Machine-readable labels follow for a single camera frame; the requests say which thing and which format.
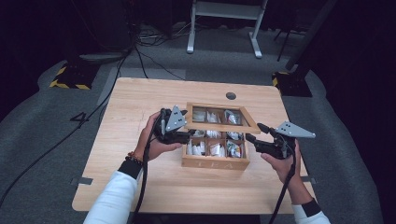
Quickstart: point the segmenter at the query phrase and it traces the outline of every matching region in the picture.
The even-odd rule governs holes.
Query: shelf leg
[[[191,9],[191,30],[189,35],[189,43],[187,45],[187,53],[194,52],[194,41],[195,41],[195,12],[196,12],[196,0],[192,3]]]
[[[260,30],[260,25],[262,24],[262,16],[264,15],[266,5],[267,5],[267,0],[263,0],[259,16],[256,20],[256,25],[254,26],[254,32],[248,33],[250,42],[251,42],[251,46],[253,47],[253,50],[254,50],[254,54],[256,55],[256,58],[258,58],[258,59],[262,58],[262,51],[260,50],[259,43],[257,42],[256,37],[257,37],[257,33]]]

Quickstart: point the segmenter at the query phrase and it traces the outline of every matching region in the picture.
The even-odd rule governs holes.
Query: wooden box
[[[182,166],[245,170],[249,164],[245,133],[260,133],[246,109],[236,105],[187,103],[187,130],[195,130],[183,146]]]

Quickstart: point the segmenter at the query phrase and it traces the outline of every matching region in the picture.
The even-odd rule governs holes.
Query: person's right hand
[[[304,204],[309,203],[313,200],[311,194],[305,187],[303,180],[300,176],[301,171],[301,152],[300,146],[298,144],[297,139],[295,140],[296,148],[294,149],[296,153],[296,170],[295,175],[291,178],[288,191],[290,194],[291,202],[293,204]],[[293,164],[293,157],[290,156],[285,160],[278,160],[266,153],[262,153],[262,158],[268,161],[276,170],[277,175],[279,176],[280,181],[285,183],[286,177],[288,176],[291,165]]]
[[[295,140],[295,153],[296,153],[296,170],[295,170],[295,175],[294,177],[300,178],[300,170],[301,170],[301,153],[300,153],[300,146],[298,144],[297,139]],[[293,164],[293,157],[289,156],[285,160],[278,160],[274,157],[272,157],[269,154],[262,153],[262,158],[268,161],[273,167],[274,170],[276,170],[277,175],[279,176],[280,181],[282,183],[285,183],[286,176],[289,173],[290,167]]]

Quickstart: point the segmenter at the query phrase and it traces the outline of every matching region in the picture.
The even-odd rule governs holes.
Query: person's left hand
[[[148,142],[149,134],[151,133],[155,119],[158,118],[159,116],[160,116],[160,112],[157,112],[149,117],[148,123],[146,124],[146,127],[142,130],[139,136],[139,141],[137,143],[136,149],[134,150],[134,154],[136,155],[136,157],[143,159],[143,154],[145,151],[146,143]],[[150,143],[148,159],[152,161],[158,156],[160,156],[163,152],[173,151],[179,147],[181,147],[180,143],[166,145],[159,142],[157,139],[154,139]]]

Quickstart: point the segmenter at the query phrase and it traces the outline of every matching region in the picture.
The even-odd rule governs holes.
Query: hand
[[[136,155],[136,157],[143,158],[146,143],[148,142],[149,134],[151,133],[151,130],[153,128],[152,126],[154,125],[155,119],[158,118],[159,116],[160,116],[160,112],[157,112],[148,118],[148,123],[146,124],[146,127],[142,130],[139,136],[139,141],[137,143],[136,149],[134,150],[134,154]],[[150,161],[154,160],[155,158],[160,156],[163,152],[173,151],[179,147],[181,147],[180,143],[166,145],[159,142],[157,139],[154,139],[150,143],[148,159]]]
[[[311,202],[313,198],[306,189],[303,180],[301,179],[300,176],[301,152],[297,139],[295,140],[295,144],[296,147],[294,151],[296,153],[296,170],[295,170],[295,175],[291,178],[289,182],[288,191],[290,194],[291,202],[293,204],[304,204]],[[287,159],[281,161],[266,153],[262,153],[262,158],[268,161],[268,163],[272,165],[273,169],[276,170],[276,173],[279,176],[280,181],[282,181],[282,183],[285,183],[290,167],[293,164],[293,157],[290,156]]]
[[[296,177],[298,176],[300,178],[300,171],[301,171],[301,152],[300,152],[300,146],[298,144],[297,139],[295,140],[296,147],[294,149],[296,153],[296,170],[295,170],[295,175],[293,176]],[[293,164],[293,157],[290,156],[285,160],[278,160],[269,154],[262,153],[262,158],[268,161],[273,167],[274,170],[276,170],[277,175],[279,176],[279,179],[282,183],[285,183],[286,176],[289,173],[290,167]]]

